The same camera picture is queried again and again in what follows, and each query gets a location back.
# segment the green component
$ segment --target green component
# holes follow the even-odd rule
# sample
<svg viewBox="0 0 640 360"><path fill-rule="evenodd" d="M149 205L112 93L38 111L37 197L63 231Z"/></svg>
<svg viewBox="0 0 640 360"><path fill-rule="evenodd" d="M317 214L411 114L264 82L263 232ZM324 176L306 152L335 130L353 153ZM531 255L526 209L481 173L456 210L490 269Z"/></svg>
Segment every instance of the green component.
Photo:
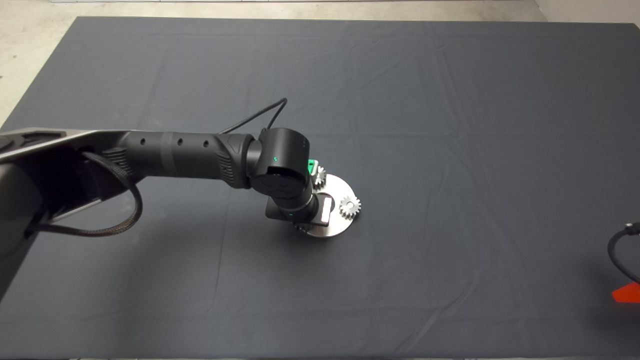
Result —
<svg viewBox="0 0 640 360"><path fill-rule="evenodd" d="M309 159L309 162L307 163L307 170L309 170L309 175L312 175L314 173L314 167L316 166L316 163L316 160Z"/></svg>

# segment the metal disc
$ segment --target metal disc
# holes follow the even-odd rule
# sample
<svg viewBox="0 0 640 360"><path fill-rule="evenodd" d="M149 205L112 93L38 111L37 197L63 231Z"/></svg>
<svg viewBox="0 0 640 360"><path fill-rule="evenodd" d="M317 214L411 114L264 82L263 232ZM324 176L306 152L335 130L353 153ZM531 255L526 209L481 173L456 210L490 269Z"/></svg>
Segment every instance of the metal disc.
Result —
<svg viewBox="0 0 640 360"><path fill-rule="evenodd" d="M329 226L312 226L309 229L302 229L305 233L319 238L336 236L345 231L353 222L353 219L346 219L340 215L340 201L347 196L355 197L353 190L345 180L327 174L324 186L317 193L325 193L333 197L333 209L329 218Z"/></svg>

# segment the dark fabric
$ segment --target dark fabric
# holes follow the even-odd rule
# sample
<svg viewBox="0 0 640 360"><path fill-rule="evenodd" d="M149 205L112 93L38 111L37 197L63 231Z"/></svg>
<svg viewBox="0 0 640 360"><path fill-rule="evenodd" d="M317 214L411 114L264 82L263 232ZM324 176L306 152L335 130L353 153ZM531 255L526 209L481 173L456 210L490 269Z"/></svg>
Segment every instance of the dark fabric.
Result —
<svg viewBox="0 0 640 360"><path fill-rule="evenodd" d="M80 18L3 129L215 132L283 96L276 124L362 199L346 233L146 179L132 230L38 237L0 357L640 355L606 252L640 220L634 25Z"/></svg>

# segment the red object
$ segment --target red object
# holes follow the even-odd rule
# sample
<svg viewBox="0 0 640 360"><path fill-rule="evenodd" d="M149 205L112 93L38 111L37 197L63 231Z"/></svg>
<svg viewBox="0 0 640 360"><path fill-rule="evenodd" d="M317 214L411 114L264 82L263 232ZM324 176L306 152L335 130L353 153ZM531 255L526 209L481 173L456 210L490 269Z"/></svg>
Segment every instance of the red object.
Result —
<svg viewBox="0 0 640 360"><path fill-rule="evenodd" d="M632 282L611 293L616 302L640 304L640 284Z"/></svg>

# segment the gear teeth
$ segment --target gear teeth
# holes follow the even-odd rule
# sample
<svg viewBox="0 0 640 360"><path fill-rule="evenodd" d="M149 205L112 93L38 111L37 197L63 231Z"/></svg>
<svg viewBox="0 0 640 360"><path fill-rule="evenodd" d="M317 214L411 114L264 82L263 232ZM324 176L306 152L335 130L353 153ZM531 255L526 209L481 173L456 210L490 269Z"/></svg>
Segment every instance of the gear teeth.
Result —
<svg viewBox="0 0 640 360"><path fill-rule="evenodd" d="M347 196L342 201L340 201L340 215L342 215L342 217L345 219L354 219L360 212L361 208L362 204L360 203L360 199L355 196Z"/></svg>
<svg viewBox="0 0 640 360"><path fill-rule="evenodd" d="M314 189L316 190L321 189L326 183L326 171L324 171L324 168L322 166L318 165L318 168L316 170L316 175L314 176L313 180L314 180Z"/></svg>

